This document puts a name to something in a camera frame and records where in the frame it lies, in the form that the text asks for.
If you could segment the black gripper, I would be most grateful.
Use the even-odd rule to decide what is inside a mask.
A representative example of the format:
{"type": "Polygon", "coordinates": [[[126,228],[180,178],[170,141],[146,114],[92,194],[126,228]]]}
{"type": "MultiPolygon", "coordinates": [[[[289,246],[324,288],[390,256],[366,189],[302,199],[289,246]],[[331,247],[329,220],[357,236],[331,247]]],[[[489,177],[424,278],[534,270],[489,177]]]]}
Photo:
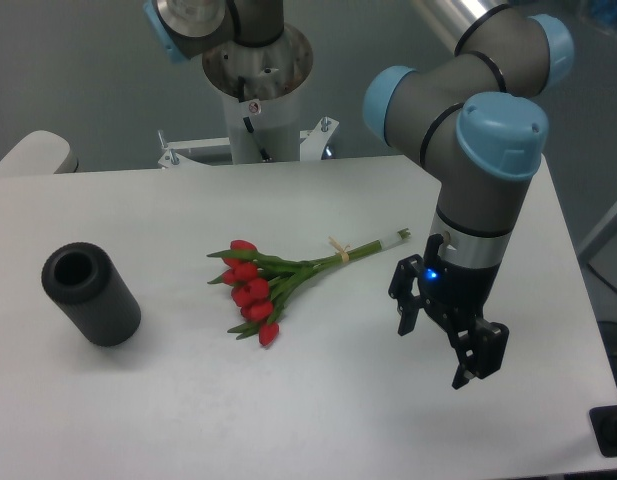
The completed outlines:
{"type": "Polygon", "coordinates": [[[471,379],[484,379],[501,368],[509,329],[504,324],[485,320],[483,314],[499,266],[473,269],[455,265],[439,254],[443,243],[441,234],[432,234],[423,259],[415,254],[400,260],[388,294],[397,301],[400,314],[397,333],[411,333],[423,308],[421,297],[413,294],[414,281],[422,271],[417,282],[424,309],[447,333],[457,355],[452,387],[458,390],[471,379]]]}

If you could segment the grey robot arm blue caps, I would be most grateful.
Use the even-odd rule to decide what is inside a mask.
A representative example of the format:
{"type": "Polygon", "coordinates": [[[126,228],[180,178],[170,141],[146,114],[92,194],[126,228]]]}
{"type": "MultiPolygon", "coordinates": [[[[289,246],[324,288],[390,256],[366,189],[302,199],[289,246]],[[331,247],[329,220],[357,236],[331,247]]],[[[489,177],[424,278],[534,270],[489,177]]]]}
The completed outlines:
{"type": "MultiPolygon", "coordinates": [[[[389,287],[410,333],[425,312],[457,355],[453,387],[496,372],[509,331],[484,318],[549,132],[533,99],[574,62],[567,27],[526,17],[505,1],[419,1],[416,8],[452,51],[439,68],[382,71],[363,102],[368,129],[441,184],[422,255],[401,260],[389,287]]],[[[237,163],[295,161],[299,132],[272,104],[309,76],[311,50],[279,1],[149,1],[146,17],[174,62],[201,57],[208,80],[237,113],[237,163]]]]}

